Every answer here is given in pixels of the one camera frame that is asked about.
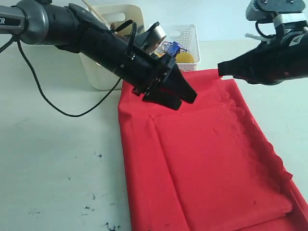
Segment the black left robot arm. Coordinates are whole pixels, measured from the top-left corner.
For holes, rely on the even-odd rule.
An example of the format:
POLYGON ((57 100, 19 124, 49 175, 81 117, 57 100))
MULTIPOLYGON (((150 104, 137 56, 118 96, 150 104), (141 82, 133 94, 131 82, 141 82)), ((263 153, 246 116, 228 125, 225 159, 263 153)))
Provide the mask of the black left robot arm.
POLYGON ((0 32, 10 34, 12 43, 52 45, 81 53, 129 83, 145 102, 178 110, 182 102, 196 99, 176 59, 154 53, 166 37, 159 22, 145 32, 140 32, 133 20, 110 28, 73 3, 60 7, 50 0, 22 0, 1 6, 0 32))

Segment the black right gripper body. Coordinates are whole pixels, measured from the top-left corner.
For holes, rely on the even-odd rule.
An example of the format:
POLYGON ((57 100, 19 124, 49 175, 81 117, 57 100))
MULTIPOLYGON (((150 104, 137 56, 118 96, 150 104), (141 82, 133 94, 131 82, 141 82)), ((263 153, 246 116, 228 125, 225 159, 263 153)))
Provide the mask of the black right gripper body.
POLYGON ((243 79, 249 84, 277 85, 308 77, 308 33, 281 44, 260 44, 247 53, 243 79))

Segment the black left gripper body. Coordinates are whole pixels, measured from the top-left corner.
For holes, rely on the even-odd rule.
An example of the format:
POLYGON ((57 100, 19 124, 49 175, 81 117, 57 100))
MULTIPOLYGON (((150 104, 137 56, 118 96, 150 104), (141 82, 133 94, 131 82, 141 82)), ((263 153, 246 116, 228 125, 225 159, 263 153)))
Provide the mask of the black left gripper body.
POLYGON ((177 95, 177 65, 168 54, 162 57, 146 54, 137 47, 117 48, 117 76, 131 84, 139 93, 156 89, 177 95))

